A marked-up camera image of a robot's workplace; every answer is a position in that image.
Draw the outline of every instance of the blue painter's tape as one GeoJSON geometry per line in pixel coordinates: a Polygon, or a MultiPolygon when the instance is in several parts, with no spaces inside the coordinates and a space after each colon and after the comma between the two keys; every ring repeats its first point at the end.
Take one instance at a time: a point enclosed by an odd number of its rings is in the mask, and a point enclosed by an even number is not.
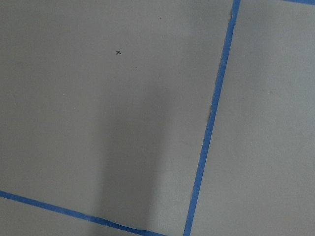
{"type": "Polygon", "coordinates": [[[75,218],[79,218],[82,220],[87,220],[87,221],[91,221],[93,223],[97,223],[100,225],[104,225],[104,226],[108,226],[108,227],[112,227],[115,229],[119,229],[119,230],[124,230],[124,231],[128,231],[134,234],[138,234],[138,235],[142,235],[142,236],[166,236],[166,235],[162,235],[159,233],[155,233],[155,232],[151,232],[151,231],[147,231],[147,230],[139,230],[139,229],[135,229],[132,227],[128,227],[128,226],[124,226],[124,225],[120,225],[117,224],[115,222],[112,222],[110,220],[105,220],[99,217],[95,217],[95,216],[91,216],[91,215],[85,215],[83,213],[80,213],[78,211],[74,211],[74,210],[69,210],[60,206],[55,206],[55,205],[51,205],[48,203],[43,203],[40,201],[36,201],[30,198],[25,198],[25,197],[21,197],[12,193],[7,193],[7,192],[3,192],[0,191],[0,197],[3,198],[7,198],[7,199],[11,199],[17,202],[21,202],[21,203],[25,203],[34,207],[39,207],[39,208],[43,208],[46,210],[51,210],[54,212],[58,212],[64,215],[68,215],[68,216],[72,216],[75,218]]]}
{"type": "Polygon", "coordinates": [[[233,1],[232,17],[231,17],[231,19],[228,23],[228,26],[227,26],[224,46],[223,46],[223,50],[222,50],[221,62],[220,62],[219,70],[218,70],[217,80],[216,80],[215,89],[214,89],[211,107],[210,107],[210,117],[209,117],[208,122],[207,122],[205,136],[204,136],[204,140],[203,140],[203,144],[202,144],[202,148],[201,148],[201,154],[199,157],[197,173],[196,173],[195,182],[193,185],[192,197],[190,200],[190,205],[189,205],[189,209],[188,209],[188,214],[187,214],[187,219],[186,219],[186,224],[185,224],[185,229],[184,229],[184,234],[183,234],[184,236],[189,236],[190,232],[191,232],[191,228],[192,228],[192,221],[193,221],[194,214],[196,211],[196,206],[197,206],[197,201],[198,201],[198,196],[199,196],[199,190],[200,190],[200,186],[201,186],[203,172],[204,172],[205,165],[206,165],[207,154],[208,154],[208,150],[209,150],[209,145],[210,145],[212,130],[213,130],[214,122],[215,122],[215,117],[216,117],[216,113],[217,113],[221,88],[222,88],[222,84],[223,84],[223,78],[224,78],[225,69],[226,69],[226,65],[227,65],[228,55],[229,55],[230,48],[231,48],[233,30],[234,30],[234,26],[236,23],[236,18],[237,18],[238,9],[240,6],[240,1],[241,0],[234,0],[233,1]]]}
{"type": "Polygon", "coordinates": [[[292,2],[297,2],[297,3],[315,5],[315,0],[285,0],[285,1],[292,1],[292,2]]]}

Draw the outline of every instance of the tape strip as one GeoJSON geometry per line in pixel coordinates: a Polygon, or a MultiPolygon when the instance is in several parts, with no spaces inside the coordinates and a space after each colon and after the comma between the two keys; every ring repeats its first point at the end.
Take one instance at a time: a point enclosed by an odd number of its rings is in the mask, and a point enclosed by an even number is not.
{"type": "Polygon", "coordinates": [[[125,225],[120,225],[120,224],[117,224],[117,223],[112,222],[110,220],[105,220],[105,219],[91,216],[91,215],[85,215],[85,214],[80,213],[78,211],[69,210],[69,209],[66,209],[66,208],[63,208],[60,206],[55,206],[55,205],[43,203],[43,202],[40,202],[37,200],[33,200],[30,198],[21,197],[21,196],[12,194],[12,193],[0,191],[0,197],[14,200],[14,201],[21,202],[21,203],[25,203],[25,204],[28,204],[28,205],[31,205],[34,207],[39,207],[39,208],[42,208],[45,210],[54,211],[54,212],[57,212],[60,214],[72,216],[72,217],[79,218],[82,220],[91,221],[91,222],[96,223],[96,224],[112,227],[112,228],[119,229],[119,230],[124,230],[124,231],[131,232],[134,234],[142,235],[142,236],[166,236],[166,235],[162,235],[162,234],[147,231],[147,230],[139,230],[139,229],[125,226],[125,225]]]}
{"type": "Polygon", "coordinates": [[[210,117],[209,117],[208,122],[207,122],[204,140],[203,140],[203,144],[202,144],[202,148],[201,148],[201,154],[199,157],[197,173],[196,173],[195,182],[193,185],[192,197],[190,200],[190,205],[189,205],[189,209],[188,209],[188,214],[187,214],[187,219],[186,219],[186,224],[185,224],[185,229],[184,229],[184,234],[183,234],[184,236],[189,236],[190,232],[191,232],[191,228],[192,228],[192,222],[193,222],[194,214],[196,211],[202,176],[203,176],[203,172],[204,172],[205,165],[206,165],[207,154],[208,154],[208,150],[209,150],[209,145],[210,145],[212,130],[213,130],[214,122],[215,122],[215,117],[216,117],[216,113],[217,113],[223,78],[224,78],[225,69],[226,69],[226,65],[227,65],[228,55],[229,55],[230,48],[231,48],[233,30],[234,30],[234,26],[236,23],[236,18],[237,18],[238,9],[240,6],[240,1],[241,0],[234,0],[233,1],[232,17],[231,17],[231,19],[228,23],[228,26],[227,26],[224,46],[223,46],[223,50],[222,50],[221,62],[220,62],[219,70],[218,70],[217,80],[216,80],[215,89],[214,89],[211,107],[210,107],[210,117]]]}

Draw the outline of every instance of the gray surface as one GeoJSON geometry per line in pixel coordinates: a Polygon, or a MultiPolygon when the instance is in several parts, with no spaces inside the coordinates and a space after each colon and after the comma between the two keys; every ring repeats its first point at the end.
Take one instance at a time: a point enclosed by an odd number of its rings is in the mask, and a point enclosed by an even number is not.
{"type": "Polygon", "coordinates": [[[4,198],[0,209],[1,236],[136,236],[4,198]]]}
{"type": "Polygon", "coordinates": [[[0,189],[181,235],[231,5],[2,0],[0,189]]]}
{"type": "Polygon", "coordinates": [[[191,235],[314,235],[314,22],[242,0],[191,235]]]}

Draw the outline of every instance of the blue tape line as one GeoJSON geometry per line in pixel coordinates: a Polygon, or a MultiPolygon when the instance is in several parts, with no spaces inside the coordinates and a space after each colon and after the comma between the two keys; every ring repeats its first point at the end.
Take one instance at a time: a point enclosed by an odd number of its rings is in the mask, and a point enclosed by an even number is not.
{"type": "Polygon", "coordinates": [[[91,215],[85,215],[85,214],[80,213],[78,211],[69,210],[69,209],[66,209],[66,208],[63,208],[63,207],[60,207],[60,206],[55,206],[55,205],[51,205],[51,204],[48,204],[48,203],[43,203],[43,202],[40,202],[40,201],[36,201],[36,200],[30,199],[30,198],[21,197],[21,196],[12,194],[12,193],[7,193],[7,192],[0,191],[0,197],[7,198],[7,199],[10,199],[10,200],[14,200],[14,201],[21,202],[21,203],[25,203],[25,204],[28,204],[28,205],[31,205],[31,206],[34,206],[34,207],[39,207],[39,208],[43,208],[43,209],[46,209],[46,210],[51,210],[51,211],[54,211],[54,212],[57,212],[57,213],[60,213],[60,214],[72,216],[72,217],[79,218],[79,219],[82,219],[82,220],[91,221],[93,223],[97,223],[97,224],[100,224],[100,225],[112,227],[112,228],[115,228],[115,229],[124,230],[124,231],[131,232],[131,233],[134,233],[134,234],[142,235],[142,236],[166,236],[166,235],[162,235],[162,234],[151,232],[151,231],[147,231],[147,230],[139,230],[139,229],[135,229],[135,228],[132,228],[132,227],[120,225],[120,224],[114,223],[114,222],[112,222],[110,220],[105,220],[105,219],[98,218],[98,217],[91,216],[91,215]]]}
{"type": "Polygon", "coordinates": [[[236,23],[236,18],[237,18],[238,9],[240,6],[240,1],[241,0],[234,0],[233,1],[232,17],[231,17],[231,19],[228,23],[228,26],[227,26],[224,46],[223,46],[223,50],[222,50],[221,62],[220,62],[217,80],[216,80],[216,84],[215,84],[215,89],[214,89],[212,102],[211,102],[210,117],[209,117],[208,122],[207,122],[204,140],[203,140],[203,144],[202,144],[202,148],[201,148],[201,154],[199,157],[197,173],[196,173],[195,182],[193,185],[193,192],[192,192],[192,197],[190,200],[190,205],[189,205],[189,209],[188,209],[188,214],[187,214],[187,219],[186,219],[186,224],[185,224],[183,236],[189,236],[190,232],[191,232],[191,228],[192,228],[193,217],[194,217],[195,211],[196,211],[202,176],[203,176],[203,172],[204,172],[205,165],[206,165],[207,154],[208,154],[212,130],[213,130],[213,126],[214,126],[214,122],[215,122],[215,118],[216,118],[221,88],[222,88],[222,84],[223,84],[223,78],[224,78],[224,74],[225,74],[228,55],[229,55],[230,48],[231,48],[233,30],[234,30],[234,26],[236,23]]]}
{"type": "Polygon", "coordinates": [[[297,2],[297,3],[315,5],[315,0],[285,0],[285,1],[292,1],[292,2],[297,2]]]}

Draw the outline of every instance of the gray panel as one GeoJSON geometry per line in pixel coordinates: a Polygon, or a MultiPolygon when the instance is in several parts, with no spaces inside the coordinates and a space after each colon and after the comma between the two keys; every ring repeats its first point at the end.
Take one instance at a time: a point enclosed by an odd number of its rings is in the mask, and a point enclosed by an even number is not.
{"type": "Polygon", "coordinates": [[[315,6],[243,0],[192,235],[315,232],[315,6]]]}
{"type": "Polygon", "coordinates": [[[1,1],[0,189],[181,235],[231,5],[1,1]]]}
{"type": "Polygon", "coordinates": [[[0,198],[0,209],[0,235],[3,236],[136,236],[4,198],[0,198]]]}

